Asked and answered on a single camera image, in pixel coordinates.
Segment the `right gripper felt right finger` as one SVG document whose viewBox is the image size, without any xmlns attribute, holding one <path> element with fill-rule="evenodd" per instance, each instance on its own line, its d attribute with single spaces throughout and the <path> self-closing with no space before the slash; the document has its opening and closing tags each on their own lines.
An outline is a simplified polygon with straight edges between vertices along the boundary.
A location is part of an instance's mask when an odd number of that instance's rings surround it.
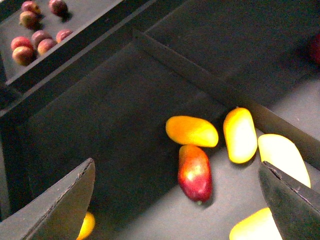
<svg viewBox="0 0 320 240">
<path fill-rule="evenodd" d="M 267 161 L 258 169 L 264 200 L 284 240 L 320 238 L 320 194 Z"/>
</svg>

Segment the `right gripper felt left finger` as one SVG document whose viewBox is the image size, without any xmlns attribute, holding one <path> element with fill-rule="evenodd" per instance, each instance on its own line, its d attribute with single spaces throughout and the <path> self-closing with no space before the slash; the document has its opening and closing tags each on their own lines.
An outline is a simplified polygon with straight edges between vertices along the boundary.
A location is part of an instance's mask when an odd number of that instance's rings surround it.
<svg viewBox="0 0 320 240">
<path fill-rule="evenodd" d="M 70 173 L 0 223 L 2 240 L 77 239 L 95 183 L 95 162 L 88 158 Z"/>
</svg>

